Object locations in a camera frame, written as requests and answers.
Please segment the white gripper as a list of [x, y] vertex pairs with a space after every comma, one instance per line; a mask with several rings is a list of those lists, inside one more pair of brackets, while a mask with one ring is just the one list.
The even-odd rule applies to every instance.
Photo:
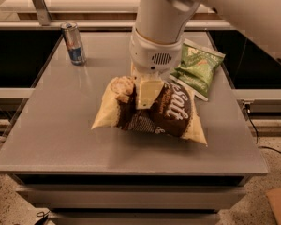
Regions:
[[[181, 59], [182, 41], [173, 44], [158, 44], [142, 37], [133, 29], [129, 50], [132, 63], [130, 64], [131, 76], [136, 79], [137, 71], [140, 74], [162, 74], [175, 68]], [[136, 108], [138, 110], [150, 109], [159, 96], [164, 82], [158, 80], [137, 79]]]

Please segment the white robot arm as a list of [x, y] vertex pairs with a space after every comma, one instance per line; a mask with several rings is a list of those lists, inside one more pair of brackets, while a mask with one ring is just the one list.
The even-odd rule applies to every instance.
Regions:
[[199, 5], [281, 64], [281, 0], [140, 0], [129, 45], [139, 109], [153, 105], [163, 85], [160, 75], [179, 64], [183, 32]]

